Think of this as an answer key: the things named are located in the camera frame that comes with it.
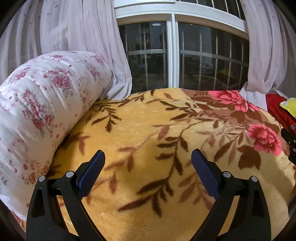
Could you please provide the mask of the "yellow floral plush blanket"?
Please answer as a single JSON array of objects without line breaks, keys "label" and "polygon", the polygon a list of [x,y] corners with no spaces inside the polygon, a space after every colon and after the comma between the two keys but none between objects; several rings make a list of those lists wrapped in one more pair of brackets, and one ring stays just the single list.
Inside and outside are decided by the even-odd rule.
[{"label": "yellow floral plush blanket", "polygon": [[191,163],[205,157],[237,178],[259,178],[271,235],[287,224],[295,166],[281,121],[237,90],[151,90],[124,101],[98,101],[65,137],[52,161],[25,160],[22,180],[63,176],[106,155],[82,203],[107,240],[189,240],[214,204]]}]

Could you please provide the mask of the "red cloth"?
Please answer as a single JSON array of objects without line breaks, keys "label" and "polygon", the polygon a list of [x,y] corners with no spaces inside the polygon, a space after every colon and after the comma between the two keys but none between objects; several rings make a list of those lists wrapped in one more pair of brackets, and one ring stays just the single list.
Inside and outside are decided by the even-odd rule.
[{"label": "red cloth", "polygon": [[269,93],[266,95],[267,111],[271,114],[287,131],[291,131],[291,126],[295,125],[295,118],[280,107],[280,103],[286,99],[277,93]]}]

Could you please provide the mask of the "rolled pink floral quilt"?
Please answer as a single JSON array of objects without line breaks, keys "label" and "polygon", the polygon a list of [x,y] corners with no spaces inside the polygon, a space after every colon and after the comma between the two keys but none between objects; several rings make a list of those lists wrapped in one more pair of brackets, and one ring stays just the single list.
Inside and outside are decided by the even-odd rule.
[{"label": "rolled pink floral quilt", "polygon": [[112,78],[97,54],[55,51],[22,64],[1,85],[1,201],[21,220],[56,149]]}]

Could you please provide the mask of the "yellow cartoon pillow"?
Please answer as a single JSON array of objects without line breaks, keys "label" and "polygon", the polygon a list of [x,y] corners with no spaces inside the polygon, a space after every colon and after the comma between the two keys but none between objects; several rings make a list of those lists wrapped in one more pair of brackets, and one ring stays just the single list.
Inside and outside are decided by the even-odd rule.
[{"label": "yellow cartoon pillow", "polygon": [[288,111],[294,118],[296,118],[296,98],[292,97],[280,103],[280,107]]}]

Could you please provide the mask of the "white framed barred window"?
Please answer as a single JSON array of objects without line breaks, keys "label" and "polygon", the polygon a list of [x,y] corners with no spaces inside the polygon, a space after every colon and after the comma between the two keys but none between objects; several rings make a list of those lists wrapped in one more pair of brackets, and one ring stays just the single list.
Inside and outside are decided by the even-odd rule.
[{"label": "white framed barred window", "polygon": [[249,41],[240,1],[115,1],[132,92],[239,90]]}]

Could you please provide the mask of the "right sheer white curtain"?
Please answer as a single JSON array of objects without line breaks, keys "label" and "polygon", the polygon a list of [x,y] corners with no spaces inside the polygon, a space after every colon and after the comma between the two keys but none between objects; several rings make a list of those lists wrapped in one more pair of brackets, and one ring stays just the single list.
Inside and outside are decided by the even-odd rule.
[{"label": "right sheer white curtain", "polygon": [[267,110],[267,94],[295,96],[295,30],[273,1],[241,4],[249,35],[249,67],[240,95]]}]

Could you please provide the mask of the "sheer white curtain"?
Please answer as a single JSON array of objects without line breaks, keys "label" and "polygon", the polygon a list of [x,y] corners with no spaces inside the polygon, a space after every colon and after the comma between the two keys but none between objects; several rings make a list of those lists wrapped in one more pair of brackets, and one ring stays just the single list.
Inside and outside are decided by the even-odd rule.
[{"label": "sheer white curtain", "polygon": [[132,90],[113,1],[1,1],[1,82],[21,64],[53,51],[100,54],[112,69],[107,97]]},{"label": "sheer white curtain", "polygon": [[267,110],[267,94],[295,96],[295,30],[273,1],[241,4],[249,35],[249,67],[240,95]]}]

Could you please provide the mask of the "left sheer white curtain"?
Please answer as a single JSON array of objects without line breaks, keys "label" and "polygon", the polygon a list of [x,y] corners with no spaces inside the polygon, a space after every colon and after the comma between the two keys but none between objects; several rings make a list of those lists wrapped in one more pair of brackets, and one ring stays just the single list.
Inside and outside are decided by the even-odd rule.
[{"label": "left sheer white curtain", "polygon": [[132,90],[113,1],[1,1],[1,82],[21,64],[53,51],[100,54],[112,69],[107,97]]}]

